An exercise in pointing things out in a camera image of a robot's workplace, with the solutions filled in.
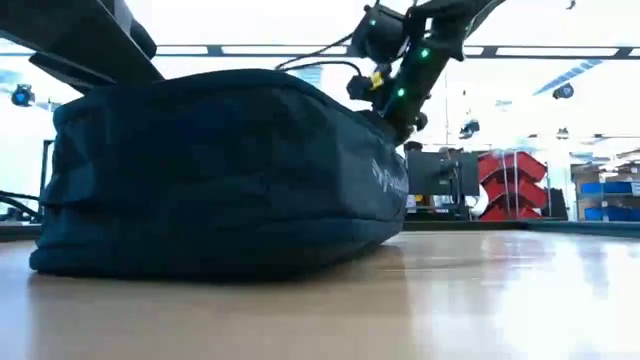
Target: metal frame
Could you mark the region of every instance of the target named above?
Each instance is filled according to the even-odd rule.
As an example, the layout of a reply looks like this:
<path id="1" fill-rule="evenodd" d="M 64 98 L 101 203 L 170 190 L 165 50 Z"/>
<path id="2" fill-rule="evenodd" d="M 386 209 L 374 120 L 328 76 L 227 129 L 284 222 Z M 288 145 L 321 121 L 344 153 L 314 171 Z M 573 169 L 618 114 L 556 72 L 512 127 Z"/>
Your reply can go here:
<path id="1" fill-rule="evenodd" d="M 640 223 L 603 223 L 555 220 L 529 221 L 405 221 L 403 231 L 535 231 L 640 240 Z"/>
<path id="2" fill-rule="evenodd" d="M 0 243 L 36 240 L 40 236 L 40 225 L 0 225 Z"/>
<path id="3" fill-rule="evenodd" d="M 158 45 L 156 58 L 208 57 L 208 58 L 283 58 L 298 57 L 319 50 L 326 45 L 302 44 L 194 44 Z M 353 57 L 347 53 L 348 45 L 338 45 L 329 53 L 316 58 Z M 534 45 L 467 45 L 464 47 L 470 59 L 532 59 L 532 60 L 640 60 L 640 45 L 634 46 L 534 46 Z M 34 52 L 2 52 L 0 56 L 31 56 Z"/>

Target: ceiling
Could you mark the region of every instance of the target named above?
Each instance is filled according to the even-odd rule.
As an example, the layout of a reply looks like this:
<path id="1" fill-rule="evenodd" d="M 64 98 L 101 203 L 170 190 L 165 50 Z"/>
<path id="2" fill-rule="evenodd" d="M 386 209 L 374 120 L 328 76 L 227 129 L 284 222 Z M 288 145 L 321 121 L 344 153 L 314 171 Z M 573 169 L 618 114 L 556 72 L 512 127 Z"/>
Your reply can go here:
<path id="1" fill-rule="evenodd" d="M 363 0 L 127 0 L 158 44 L 328 44 L 353 30 Z M 382 0 L 402 11 L 411 0 Z M 638 45 L 630 0 L 507 0 L 469 45 Z"/>
<path id="2" fill-rule="evenodd" d="M 434 90 L 433 102 L 425 106 L 433 121 L 416 138 L 424 142 L 458 142 L 458 132 L 475 118 L 480 132 L 471 141 L 505 147 L 544 148 L 567 128 L 571 149 L 611 155 L 638 147 L 640 123 L 635 79 L 640 64 L 634 61 L 604 62 L 571 80 L 575 94 L 555 100 L 551 92 L 534 93 L 580 61 L 473 60 L 451 63 L 446 77 Z M 441 94 L 447 94 L 442 100 Z M 509 106 L 496 106 L 498 102 Z M 621 139 L 598 139 L 594 134 Z"/>

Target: wooden table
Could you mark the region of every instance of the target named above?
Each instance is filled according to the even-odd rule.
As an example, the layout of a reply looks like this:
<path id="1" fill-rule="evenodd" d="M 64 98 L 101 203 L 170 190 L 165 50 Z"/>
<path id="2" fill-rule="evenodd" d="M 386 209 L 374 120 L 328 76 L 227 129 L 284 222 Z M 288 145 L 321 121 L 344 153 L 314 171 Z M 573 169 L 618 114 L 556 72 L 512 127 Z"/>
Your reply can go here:
<path id="1" fill-rule="evenodd" d="M 36 275 L 0 244 L 0 359 L 638 359 L 640 247 L 530 232 L 407 233 L 304 282 Z"/>

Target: security camera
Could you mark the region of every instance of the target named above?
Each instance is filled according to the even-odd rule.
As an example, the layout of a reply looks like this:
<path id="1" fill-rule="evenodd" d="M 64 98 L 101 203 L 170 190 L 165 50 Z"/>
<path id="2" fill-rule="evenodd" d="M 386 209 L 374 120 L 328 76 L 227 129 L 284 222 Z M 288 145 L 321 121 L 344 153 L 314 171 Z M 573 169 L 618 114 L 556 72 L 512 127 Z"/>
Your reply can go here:
<path id="1" fill-rule="evenodd" d="M 566 127 L 558 129 L 558 133 L 556 134 L 556 139 L 567 140 L 568 138 L 569 138 L 569 130 Z"/>
<path id="2" fill-rule="evenodd" d="M 473 134 L 480 131 L 480 123 L 478 120 L 470 120 L 468 121 L 462 129 L 460 129 L 460 135 L 458 136 L 462 140 L 470 139 Z"/>
<path id="3" fill-rule="evenodd" d="M 556 100 L 569 99 L 573 96 L 573 94 L 573 86 L 571 86 L 570 83 L 566 83 L 553 91 L 553 98 Z"/>
<path id="4" fill-rule="evenodd" d="M 18 84 L 11 94 L 11 103 L 15 106 L 30 107 L 36 101 L 36 95 L 31 91 L 31 85 Z"/>

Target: dark blue duffel bag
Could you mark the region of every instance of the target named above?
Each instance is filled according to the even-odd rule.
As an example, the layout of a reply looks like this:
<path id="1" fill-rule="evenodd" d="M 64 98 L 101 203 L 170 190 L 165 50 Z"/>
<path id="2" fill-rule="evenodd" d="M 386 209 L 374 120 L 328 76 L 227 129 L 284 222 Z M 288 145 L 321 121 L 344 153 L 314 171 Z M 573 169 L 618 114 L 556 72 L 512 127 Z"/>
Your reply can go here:
<path id="1" fill-rule="evenodd" d="M 96 90 L 55 112 L 31 267 L 233 280 L 351 259 L 404 218 L 406 168 L 375 121 L 268 70 Z"/>

